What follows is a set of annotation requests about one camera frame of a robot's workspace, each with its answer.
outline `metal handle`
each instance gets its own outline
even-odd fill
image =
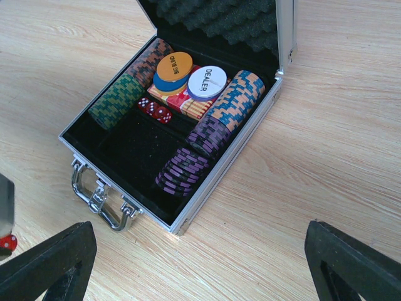
[[[78,159],[73,161],[72,166],[73,175],[71,177],[71,185],[75,194],[89,206],[93,213],[99,214],[112,230],[117,232],[127,230],[130,227],[132,220],[142,213],[142,209],[124,202],[120,208],[122,216],[120,220],[117,220],[113,216],[116,214],[112,214],[111,212],[113,211],[110,208],[107,209],[105,207],[107,193],[110,187],[101,179],[98,179],[96,181],[98,187],[93,193],[91,193],[82,184],[82,174],[90,168]]]

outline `green poker chip stack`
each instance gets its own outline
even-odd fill
[[[123,73],[92,105],[88,113],[102,128],[110,130],[144,93],[145,89],[138,80]]]

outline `open briefcase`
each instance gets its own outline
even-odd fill
[[[127,229],[131,220],[145,213],[167,231],[182,235],[278,99],[282,76],[296,52],[297,0],[138,3],[157,33],[59,138],[74,153],[75,193],[113,230]],[[170,108],[150,93],[158,64],[166,56],[174,64],[177,52],[189,54],[194,66],[223,69],[228,78],[225,90],[198,119],[188,111]],[[119,93],[125,94],[128,101],[116,103]],[[170,122],[164,124],[146,114],[139,104],[142,99],[167,108]],[[209,119],[218,123],[215,126],[226,125],[221,126],[225,134],[211,132],[204,136],[206,130],[201,128],[204,132],[199,132],[202,137],[197,139],[216,136],[220,143],[218,147],[213,141],[205,142],[204,148],[196,147],[189,139],[195,139],[199,127]],[[213,156],[204,156],[208,155],[204,149],[212,146],[217,151]],[[188,166],[187,161],[196,167]],[[165,177],[160,177],[166,168],[170,169]],[[81,181],[87,169],[94,170],[98,177],[93,192]],[[182,176],[185,183],[177,183],[175,175]],[[122,194],[120,214],[105,206],[109,189]]]

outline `dice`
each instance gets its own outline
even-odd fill
[[[155,112],[155,118],[162,124],[169,123],[171,117],[172,117],[171,112],[168,110],[168,108],[165,107],[159,107]]]
[[[150,100],[146,97],[142,97],[139,101],[138,101],[138,108],[145,113],[146,112],[146,106],[150,103]]]
[[[146,113],[149,114],[150,116],[152,116],[153,118],[156,118],[155,112],[159,109],[159,107],[160,107],[160,105],[158,105],[157,103],[150,102],[146,106]]]
[[[17,248],[17,244],[18,244],[17,238],[12,234],[0,238],[0,248],[14,251]]]

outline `light wood grain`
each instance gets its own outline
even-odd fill
[[[133,0],[0,1],[0,172],[16,254],[93,223],[86,300],[317,300],[320,219],[401,261],[401,2],[300,0],[283,93],[183,237],[116,234],[70,188],[57,135],[154,33]]]

